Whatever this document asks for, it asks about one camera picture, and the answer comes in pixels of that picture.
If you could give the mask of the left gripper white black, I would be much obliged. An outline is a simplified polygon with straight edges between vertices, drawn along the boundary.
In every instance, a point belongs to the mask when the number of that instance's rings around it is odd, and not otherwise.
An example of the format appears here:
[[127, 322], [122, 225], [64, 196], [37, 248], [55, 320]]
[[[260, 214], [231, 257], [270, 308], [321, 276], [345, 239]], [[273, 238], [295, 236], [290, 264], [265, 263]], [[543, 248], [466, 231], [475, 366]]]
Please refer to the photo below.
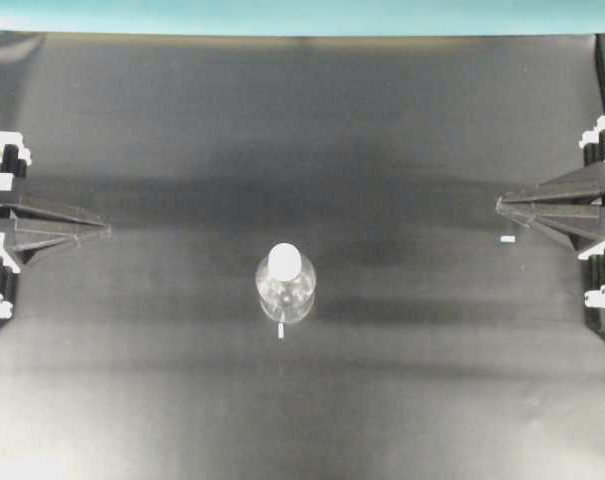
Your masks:
[[[26, 177], [31, 153], [19, 132], [0, 131], [0, 319], [13, 316], [17, 276], [24, 265], [107, 238], [110, 225], [82, 207], [18, 203], [18, 181]], [[62, 229], [18, 227], [18, 219], [52, 221]]]

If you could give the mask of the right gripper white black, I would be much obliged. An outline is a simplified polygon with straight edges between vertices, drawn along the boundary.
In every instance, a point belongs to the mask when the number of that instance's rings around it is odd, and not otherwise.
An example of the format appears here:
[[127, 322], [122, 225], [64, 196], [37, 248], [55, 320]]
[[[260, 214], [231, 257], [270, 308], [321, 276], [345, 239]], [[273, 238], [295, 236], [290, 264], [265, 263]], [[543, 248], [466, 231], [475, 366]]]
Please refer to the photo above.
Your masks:
[[585, 167], [503, 194], [501, 215], [580, 250], [589, 265], [587, 306], [605, 306], [605, 116], [579, 143]]

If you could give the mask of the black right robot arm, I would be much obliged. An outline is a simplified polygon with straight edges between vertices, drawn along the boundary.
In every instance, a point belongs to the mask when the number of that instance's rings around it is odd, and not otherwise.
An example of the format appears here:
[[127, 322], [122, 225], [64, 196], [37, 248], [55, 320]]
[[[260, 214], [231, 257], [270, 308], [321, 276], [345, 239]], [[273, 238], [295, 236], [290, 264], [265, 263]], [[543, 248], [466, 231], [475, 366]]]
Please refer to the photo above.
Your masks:
[[595, 65], [604, 114], [578, 142], [584, 166], [502, 195], [496, 211], [573, 249], [588, 266], [585, 306], [605, 309], [605, 34], [596, 36]]

